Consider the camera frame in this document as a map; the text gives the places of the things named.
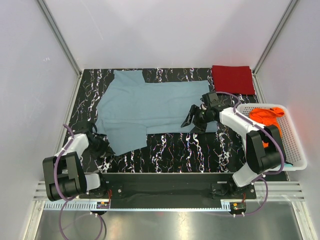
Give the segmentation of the light blue t-shirt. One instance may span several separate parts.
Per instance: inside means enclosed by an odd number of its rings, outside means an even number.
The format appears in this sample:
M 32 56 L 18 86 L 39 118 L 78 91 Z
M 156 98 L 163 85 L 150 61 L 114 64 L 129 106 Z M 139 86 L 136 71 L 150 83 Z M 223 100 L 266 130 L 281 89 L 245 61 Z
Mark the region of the light blue t-shirt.
M 116 70 L 96 107 L 97 132 L 116 156 L 146 147 L 147 135 L 190 133 L 194 124 L 181 124 L 208 92 L 206 80 L 147 83 L 141 70 Z

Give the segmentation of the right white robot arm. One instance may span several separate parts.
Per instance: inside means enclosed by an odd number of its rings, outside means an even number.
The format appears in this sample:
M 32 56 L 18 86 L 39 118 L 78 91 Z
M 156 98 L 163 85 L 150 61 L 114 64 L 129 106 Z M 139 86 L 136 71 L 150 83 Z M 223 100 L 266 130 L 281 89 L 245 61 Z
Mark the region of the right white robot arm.
M 282 137 L 277 126 L 258 123 L 237 110 L 237 106 L 223 104 L 215 91 L 202 95 L 200 106 L 192 105 L 182 122 L 184 128 L 193 124 L 191 133 L 206 132 L 207 125 L 216 121 L 242 137 L 246 163 L 236 171 L 227 185 L 228 195 L 239 198 L 245 186 L 264 174 L 280 173 L 286 162 Z

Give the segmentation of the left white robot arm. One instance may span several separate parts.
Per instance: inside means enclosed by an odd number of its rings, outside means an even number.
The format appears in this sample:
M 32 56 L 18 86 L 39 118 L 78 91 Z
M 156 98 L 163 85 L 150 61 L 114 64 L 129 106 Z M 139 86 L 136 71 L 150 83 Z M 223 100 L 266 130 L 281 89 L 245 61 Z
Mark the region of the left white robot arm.
M 66 144 L 54 156 L 42 161 L 48 199 L 70 201 L 86 194 L 95 198 L 110 194 L 102 173 L 85 173 L 81 165 L 84 152 L 95 159 L 113 156 L 109 142 L 98 134 L 97 126 L 91 121 L 77 123 L 74 131 L 66 124 L 63 126 L 70 133 Z

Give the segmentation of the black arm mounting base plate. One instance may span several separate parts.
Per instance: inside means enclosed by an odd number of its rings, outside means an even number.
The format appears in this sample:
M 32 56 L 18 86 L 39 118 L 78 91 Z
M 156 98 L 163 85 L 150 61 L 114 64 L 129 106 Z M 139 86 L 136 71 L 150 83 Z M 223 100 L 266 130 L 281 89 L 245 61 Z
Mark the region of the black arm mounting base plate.
M 112 210 L 213 209 L 221 200 L 254 200 L 253 185 L 236 188 L 230 173 L 104 173 L 104 186 L 82 199 L 111 200 Z

